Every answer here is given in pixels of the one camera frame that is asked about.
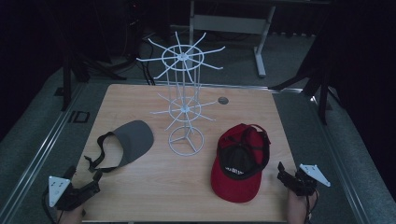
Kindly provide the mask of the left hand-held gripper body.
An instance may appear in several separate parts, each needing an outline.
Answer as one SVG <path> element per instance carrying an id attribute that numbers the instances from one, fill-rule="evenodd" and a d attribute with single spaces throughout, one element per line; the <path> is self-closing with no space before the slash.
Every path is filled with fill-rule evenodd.
<path id="1" fill-rule="evenodd" d="M 49 206 L 58 210 L 72 211 L 83 205 L 100 191 L 99 181 L 93 180 L 86 186 L 75 189 L 70 179 L 49 177 Z"/>

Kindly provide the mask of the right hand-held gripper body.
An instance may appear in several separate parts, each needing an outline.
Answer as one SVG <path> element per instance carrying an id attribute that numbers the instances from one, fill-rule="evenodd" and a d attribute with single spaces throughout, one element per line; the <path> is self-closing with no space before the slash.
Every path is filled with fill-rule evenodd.
<path id="1" fill-rule="evenodd" d="M 326 187 L 331 186 L 331 182 L 317 165 L 300 164 L 295 176 L 291 179 L 289 189 L 297 196 L 310 196 L 316 191 L 318 183 Z"/>

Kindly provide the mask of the red baseball cap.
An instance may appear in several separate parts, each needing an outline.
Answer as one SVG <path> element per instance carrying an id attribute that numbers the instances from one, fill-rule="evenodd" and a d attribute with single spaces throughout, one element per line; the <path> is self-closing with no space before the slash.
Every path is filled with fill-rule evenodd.
<path id="1" fill-rule="evenodd" d="M 257 195 L 269 159 L 270 140 L 264 128 L 238 124 L 218 140 L 211 188 L 225 201 L 247 203 Z"/>

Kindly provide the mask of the gray sun visor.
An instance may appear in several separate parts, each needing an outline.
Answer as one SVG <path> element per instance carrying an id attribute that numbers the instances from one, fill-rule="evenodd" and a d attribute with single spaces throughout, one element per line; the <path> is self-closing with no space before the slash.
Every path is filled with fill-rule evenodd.
<path id="1" fill-rule="evenodd" d="M 122 148 L 122 157 L 120 159 L 120 163 L 117 166 L 99 168 L 98 165 L 104 160 L 106 156 L 104 141 L 109 136 L 115 136 L 120 142 Z M 96 160 L 93 160 L 88 156 L 85 156 L 84 159 L 89 162 L 88 170 L 91 173 L 95 171 L 110 173 L 113 170 L 132 163 L 145 155 L 151 149 L 153 143 L 153 132 L 147 123 L 143 120 L 133 120 L 121 125 L 114 131 L 107 132 L 106 134 L 99 136 L 97 138 L 97 145 L 101 150 L 100 156 Z"/>

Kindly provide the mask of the white wire hat rack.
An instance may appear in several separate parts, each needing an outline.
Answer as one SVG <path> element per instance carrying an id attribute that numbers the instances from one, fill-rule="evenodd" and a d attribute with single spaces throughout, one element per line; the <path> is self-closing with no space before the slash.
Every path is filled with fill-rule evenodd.
<path id="1" fill-rule="evenodd" d="M 201 95 L 201 67 L 221 70 L 221 67 L 205 62 L 205 56 L 224 50 L 220 49 L 201 50 L 198 45 L 205 38 L 203 34 L 196 42 L 182 44 L 178 34 L 175 33 L 177 43 L 171 47 L 165 47 L 155 43 L 151 39 L 148 42 L 163 52 L 159 57 L 140 59 L 139 62 L 161 62 L 163 71 L 154 80 L 166 78 L 167 93 L 159 93 L 168 107 L 163 111 L 154 111 L 154 115 L 166 114 L 171 119 L 164 129 L 169 132 L 168 145 L 179 156 L 192 156 L 200 152 L 205 144 L 204 134 L 196 127 L 198 119 L 213 121 L 204 115 L 204 107 L 213 105 L 213 102 L 203 102 Z"/>

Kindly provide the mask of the person's right hand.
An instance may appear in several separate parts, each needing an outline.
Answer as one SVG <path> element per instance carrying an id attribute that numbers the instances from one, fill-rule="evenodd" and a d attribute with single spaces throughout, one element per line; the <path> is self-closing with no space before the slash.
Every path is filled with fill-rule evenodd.
<path id="1" fill-rule="evenodd" d="M 316 191 L 310 196 L 297 196 L 288 190 L 287 222 L 288 224 L 305 224 L 318 202 L 319 193 Z"/>

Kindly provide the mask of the person's left hand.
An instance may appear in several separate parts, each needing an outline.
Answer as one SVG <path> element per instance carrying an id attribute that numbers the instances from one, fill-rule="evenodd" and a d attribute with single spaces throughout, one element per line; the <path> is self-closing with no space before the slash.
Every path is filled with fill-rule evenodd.
<path id="1" fill-rule="evenodd" d="M 74 210 L 57 211 L 57 224 L 82 224 L 84 205 L 81 205 Z"/>

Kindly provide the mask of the dark computer tower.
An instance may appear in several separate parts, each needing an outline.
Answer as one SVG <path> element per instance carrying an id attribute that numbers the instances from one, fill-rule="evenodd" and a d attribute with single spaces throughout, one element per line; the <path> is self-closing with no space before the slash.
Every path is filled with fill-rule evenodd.
<path id="1" fill-rule="evenodd" d="M 138 55 L 144 29 L 145 10 L 140 0 L 125 0 L 126 40 L 123 55 L 134 60 Z"/>

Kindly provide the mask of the metal floor rail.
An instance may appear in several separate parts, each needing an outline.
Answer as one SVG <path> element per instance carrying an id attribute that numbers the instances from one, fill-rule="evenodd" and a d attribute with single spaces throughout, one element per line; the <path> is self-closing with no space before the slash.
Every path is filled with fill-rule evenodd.
<path id="1" fill-rule="evenodd" d="M 69 107 L 42 90 L 0 142 L 0 224 L 48 224 L 41 195 L 49 175 L 60 175 L 76 164 L 87 139 L 88 124 L 72 123 L 85 111 L 86 89 L 78 84 Z"/>
<path id="2" fill-rule="evenodd" d="M 344 189 L 346 199 L 358 224 L 371 224 L 372 194 L 370 178 L 377 178 L 375 165 L 348 114 L 339 104 L 309 98 L 330 148 L 332 165 Z"/>

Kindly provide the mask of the black floor socket frame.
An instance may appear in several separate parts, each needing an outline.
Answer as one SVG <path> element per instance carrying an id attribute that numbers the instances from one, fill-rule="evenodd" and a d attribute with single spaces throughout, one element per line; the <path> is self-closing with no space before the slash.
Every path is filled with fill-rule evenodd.
<path id="1" fill-rule="evenodd" d="M 87 123 L 91 113 L 88 111 L 73 111 L 68 119 L 68 123 Z"/>

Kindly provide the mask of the white metal desk frame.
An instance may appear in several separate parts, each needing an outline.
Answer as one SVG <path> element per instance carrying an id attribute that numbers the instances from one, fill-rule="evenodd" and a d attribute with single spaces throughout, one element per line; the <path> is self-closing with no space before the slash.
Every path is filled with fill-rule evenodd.
<path id="1" fill-rule="evenodd" d="M 196 2 L 226 2 L 228 4 L 247 4 L 268 6 L 269 12 L 264 19 L 237 18 L 217 15 L 203 15 L 195 11 Z M 190 2 L 190 43 L 194 40 L 194 31 L 211 31 L 259 35 L 259 44 L 253 48 L 258 77 L 266 77 L 262 51 L 269 34 L 273 16 L 278 6 L 328 6 L 332 0 L 189 0 Z"/>

